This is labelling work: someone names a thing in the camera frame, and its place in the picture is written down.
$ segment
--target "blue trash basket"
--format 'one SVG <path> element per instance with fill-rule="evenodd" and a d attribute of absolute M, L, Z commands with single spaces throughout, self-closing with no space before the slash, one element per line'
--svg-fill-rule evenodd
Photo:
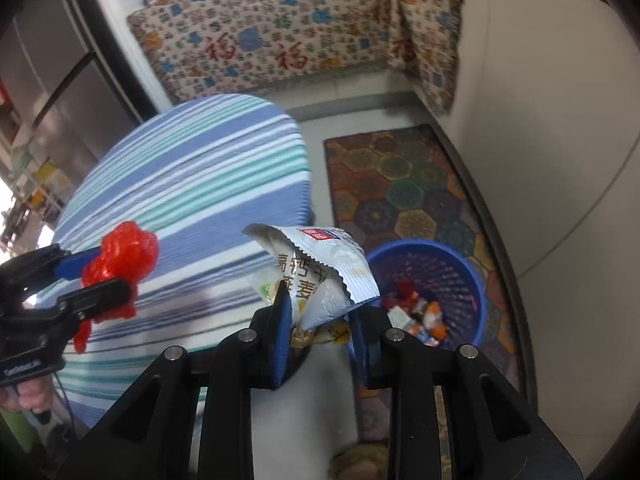
<path fill-rule="evenodd" d="M 405 238 L 367 255 L 380 294 L 396 291 L 396 280 L 412 280 L 427 301 L 437 301 L 449 331 L 442 348 L 478 345 L 484 332 L 484 287 L 469 263 L 456 251 L 429 240 Z M 374 305 L 380 306 L 380 300 Z"/>

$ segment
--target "striped stool cover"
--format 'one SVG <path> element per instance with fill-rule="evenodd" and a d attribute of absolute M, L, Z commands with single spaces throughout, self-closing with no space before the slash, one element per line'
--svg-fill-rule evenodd
<path fill-rule="evenodd" d="M 247 278 L 272 261 L 241 231 L 306 224 L 309 192 L 297 124 L 252 96 L 181 104 L 121 140 L 70 200 L 53 241 L 81 251 L 135 220 L 156 233 L 160 256 L 136 317 L 94 325 L 85 354 L 67 346 L 59 376 L 76 416 L 94 425 L 167 346 L 206 348 L 247 326 L 264 305 Z M 58 282 L 38 306 L 78 286 Z"/>

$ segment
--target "black cable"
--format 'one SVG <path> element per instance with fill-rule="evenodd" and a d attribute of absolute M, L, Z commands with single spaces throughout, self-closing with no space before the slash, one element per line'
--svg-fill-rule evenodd
<path fill-rule="evenodd" d="M 71 403 L 69 402 L 69 398 L 66 396 L 65 387 L 62 385 L 62 382 L 60 381 L 60 378 L 58 377 L 57 372 L 53 372 L 53 376 L 56 378 L 56 381 L 58 382 L 58 386 L 60 387 L 60 390 L 62 390 L 62 395 L 65 397 L 66 410 L 69 412 L 69 417 L 71 417 L 71 431 L 74 436 L 77 436 L 76 424 L 74 422 L 74 414 L 71 413 Z"/>

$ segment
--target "white plastic wrapper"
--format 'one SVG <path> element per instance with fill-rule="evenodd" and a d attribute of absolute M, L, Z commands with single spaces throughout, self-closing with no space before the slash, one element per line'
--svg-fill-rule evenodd
<path fill-rule="evenodd" d="M 276 257 L 298 330 L 315 329 L 380 295 L 362 249 L 342 229 L 251 224 L 244 232 Z"/>

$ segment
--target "floor mat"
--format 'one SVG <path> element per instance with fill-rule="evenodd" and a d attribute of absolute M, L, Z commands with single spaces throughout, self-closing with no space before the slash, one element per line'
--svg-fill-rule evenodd
<path fill-rule="evenodd" d="M 478 214 L 433 129 L 424 124 L 339 137 L 325 141 L 324 150 L 335 224 L 365 252 L 399 238 L 426 238 L 448 245 L 471 263 L 484 283 L 488 307 L 480 348 L 519 389 L 521 352 L 507 295 Z M 361 389 L 358 396 L 361 441 L 385 439 L 388 392 Z M 445 426 L 440 436 L 447 440 Z"/>

